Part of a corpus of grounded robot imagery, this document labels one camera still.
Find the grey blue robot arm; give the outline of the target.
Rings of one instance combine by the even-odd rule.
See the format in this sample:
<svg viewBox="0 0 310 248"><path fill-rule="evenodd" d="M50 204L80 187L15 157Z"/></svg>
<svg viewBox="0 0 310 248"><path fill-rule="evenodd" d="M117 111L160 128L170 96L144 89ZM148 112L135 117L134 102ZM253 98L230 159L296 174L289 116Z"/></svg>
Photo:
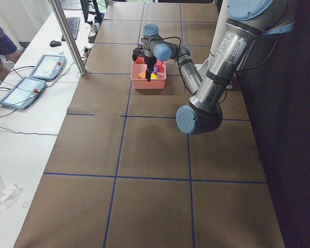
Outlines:
<svg viewBox="0 0 310 248"><path fill-rule="evenodd" d="M189 49L165 41L155 24L144 26L143 44L133 50L132 59L144 59L147 81L157 61L173 59L192 94L188 104L176 113L179 130L187 135L211 132L222 123L219 99L245 53L260 37L291 32L296 6L297 1L224 1L216 25L216 30L223 30L224 34L217 51L210 53L205 76L196 69Z"/></svg>

